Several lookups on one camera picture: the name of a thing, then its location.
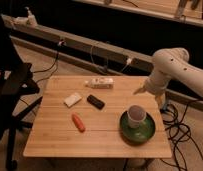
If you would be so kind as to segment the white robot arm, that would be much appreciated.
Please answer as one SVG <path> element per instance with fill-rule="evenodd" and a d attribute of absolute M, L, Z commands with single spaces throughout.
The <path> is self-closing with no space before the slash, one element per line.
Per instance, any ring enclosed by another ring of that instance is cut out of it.
<path fill-rule="evenodd" d="M 148 92 L 155 96 L 159 107 L 166 101 L 166 89 L 171 79 L 176 79 L 203 99 L 203 70 L 188 63 L 185 48 L 164 48 L 152 56 L 153 70 L 141 87 L 133 94 Z"/>

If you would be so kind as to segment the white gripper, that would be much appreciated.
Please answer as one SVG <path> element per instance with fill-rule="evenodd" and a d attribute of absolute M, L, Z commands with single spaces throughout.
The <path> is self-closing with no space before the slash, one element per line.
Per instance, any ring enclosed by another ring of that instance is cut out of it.
<path fill-rule="evenodd" d="M 155 97 L 157 105 L 159 108 L 162 108 L 165 104 L 166 97 L 163 94 L 166 90 L 167 83 L 160 80 L 152 80 L 148 77 L 144 82 L 144 87 L 136 89 L 133 94 L 143 93 L 145 90 L 153 95 L 158 95 Z"/>

